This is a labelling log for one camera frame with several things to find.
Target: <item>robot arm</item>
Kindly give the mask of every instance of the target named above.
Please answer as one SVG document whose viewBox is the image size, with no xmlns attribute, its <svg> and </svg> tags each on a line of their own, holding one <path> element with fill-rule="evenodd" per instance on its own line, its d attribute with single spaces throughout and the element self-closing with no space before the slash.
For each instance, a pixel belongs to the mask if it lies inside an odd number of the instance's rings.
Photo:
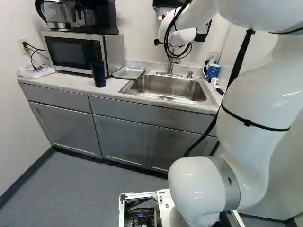
<svg viewBox="0 0 303 227">
<path fill-rule="evenodd" d="M 302 9 L 302 0 L 279 4 L 275 0 L 193 0 L 177 19 L 179 33 L 208 22 L 216 10 L 242 27 L 274 33 L 296 31 L 280 35 L 272 61 L 241 74 L 227 90 L 217 120 L 221 155 L 186 157 L 170 167 L 171 196 L 191 227 L 211 226 L 221 211 L 247 208 L 264 197 L 272 154 L 287 132 L 283 130 L 303 107 Z M 163 20 L 160 40 L 171 20 L 171 14 Z M 176 35 L 172 28 L 169 43 L 173 46 L 190 40 L 180 34 L 176 39 Z M 248 126 L 229 113 L 262 127 Z"/>
<path fill-rule="evenodd" d="M 169 12 L 163 19 L 159 32 L 158 39 L 164 42 L 166 30 L 178 13 L 180 7 Z M 216 14 L 216 8 L 213 0 L 195 0 L 189 4 L 182 14 L 177 19 L 175 26 L 170 30 L 169 44 L 171 46 L 183 46 L 192 42 L 196 36 L 196 28 L 209 22 Z"/>
</svg>

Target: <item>blue cup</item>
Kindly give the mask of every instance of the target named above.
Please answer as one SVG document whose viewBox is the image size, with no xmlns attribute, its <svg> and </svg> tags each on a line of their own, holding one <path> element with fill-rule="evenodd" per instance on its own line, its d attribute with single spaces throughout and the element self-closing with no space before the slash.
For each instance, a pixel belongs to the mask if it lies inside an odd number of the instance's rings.
<svg viewBox="0 0 303 227">
<path fill-rule="evenodd" d="M 207 66 L 208 66 L 208 71 L 207 71 L 207 74 L 205 74 L 204 67 L 207 68 Z M 204 67 L 203 67 L 203 74 L 206 77 L 206 80 L 208 81 L 208 83 L 210 83 L 210 81 L 212 80 L 213 77 L 218 77 L 219 72 L 220 72 L 220 65 L 210 63 L 209 65 L 205 65 Z"/>
<path fill-rule="evenodd" d="M 93 61 L 90 63 L 96 87 L 105 87 L 105 66 L 103 61 Z"/>
</svg>

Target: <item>cable strap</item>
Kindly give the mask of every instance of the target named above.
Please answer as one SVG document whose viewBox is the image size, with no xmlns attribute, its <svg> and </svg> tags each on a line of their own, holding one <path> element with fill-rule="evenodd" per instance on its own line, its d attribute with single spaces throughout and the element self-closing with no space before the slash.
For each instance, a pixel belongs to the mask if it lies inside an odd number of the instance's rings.
<svg viewBox="0 0 303 227">
<path fill-rule="evenodd" d="M 221 105 L 221 108 L 226 112 L 228 113 L 229 115 L 233 116 L 234 118 L 236 118 L 237 120 L 241 121 L 244 123 L 245 126 L 247 127 L 250 127 L 250 126 L 254 126 L 254 127 L 257 127 L 257 128 L 261 128 L 261 129 L 265 129 L 265 130 L 268 130 L 268 131 L 288 131 L 290 129 L 287 128 L 287 129 L 276 129 L 276 128 L 270 128 L 270 127 L 267 127 L 267 126 L 264 126 L 264 125 L 261 125 L 261 124 L 257 124 L 257 123 L 254 123 L 252 122 L 251 120 L 249 119 L 244 119 L 232 112 L 230 112 L 228 109 L 226 109 L 223 105 Z"/>
</svg>

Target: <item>microwave door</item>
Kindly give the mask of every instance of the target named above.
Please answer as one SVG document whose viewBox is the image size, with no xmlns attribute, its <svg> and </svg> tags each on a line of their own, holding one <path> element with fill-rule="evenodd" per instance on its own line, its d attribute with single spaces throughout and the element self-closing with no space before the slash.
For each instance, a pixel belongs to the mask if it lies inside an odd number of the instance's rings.
<svg viewBox="0 0 303 227">
<path fill-rule="evenodd" d="M 44 36 L 53 67 L 58 70 L 92 74 L 90 63 L 104 61 L 103 43 L 91 39 Z"/>
</svg>

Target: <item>microwave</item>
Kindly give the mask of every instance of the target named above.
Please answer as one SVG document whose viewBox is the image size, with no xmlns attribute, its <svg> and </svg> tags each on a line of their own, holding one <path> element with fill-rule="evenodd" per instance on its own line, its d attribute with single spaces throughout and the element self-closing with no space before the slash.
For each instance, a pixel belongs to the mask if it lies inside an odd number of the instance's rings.
<svg viewBox="0 0 303 227">
<path fill-rule="evenodd" d="M 56 70 L 91 74 L 90 63 L 103 61 L 105 76 L 125 66 L 124 36 L 73 32 L 42 32 Z"/>
</svg>

